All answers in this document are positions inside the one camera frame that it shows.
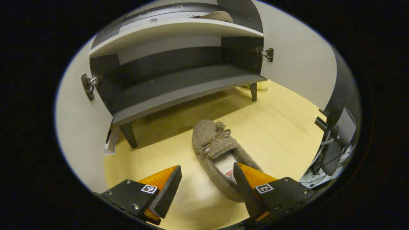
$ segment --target white cabinet door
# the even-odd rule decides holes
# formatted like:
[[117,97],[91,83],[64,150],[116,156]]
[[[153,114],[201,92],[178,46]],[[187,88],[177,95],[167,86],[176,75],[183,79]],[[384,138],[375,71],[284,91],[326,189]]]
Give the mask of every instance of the white cabinet door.
[[61,81],[55,108],[55,125],[60,148],[69,166],[93,192],[108,189],[104,172],[105,142],[112,115],[94,89],[89,101],[81,75],[91,78],[90,50],[94,38],[76,54]]
[[337,77],[331,46],[292,16],[263,2],[253,0],[253,3],[263,24],[264,50],[274,49],[272,63],[263,58],[260,75],[324,110]]

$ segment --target slipper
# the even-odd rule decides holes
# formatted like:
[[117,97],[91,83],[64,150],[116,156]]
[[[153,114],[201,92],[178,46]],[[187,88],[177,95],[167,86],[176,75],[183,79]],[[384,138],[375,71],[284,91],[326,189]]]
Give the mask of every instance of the slipper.
[[203,16],[194,16],[193,18],[212,19],[233,23],[233,19],[231,18],[230,14],[227,13],[226,11],[215,11]]
[[225,130],[222,122],[199,121],[194,129],[192,145],[196,157],[217,189],[228,199],[244,202],[233,176],[235,162],[262,171],[246,151]]

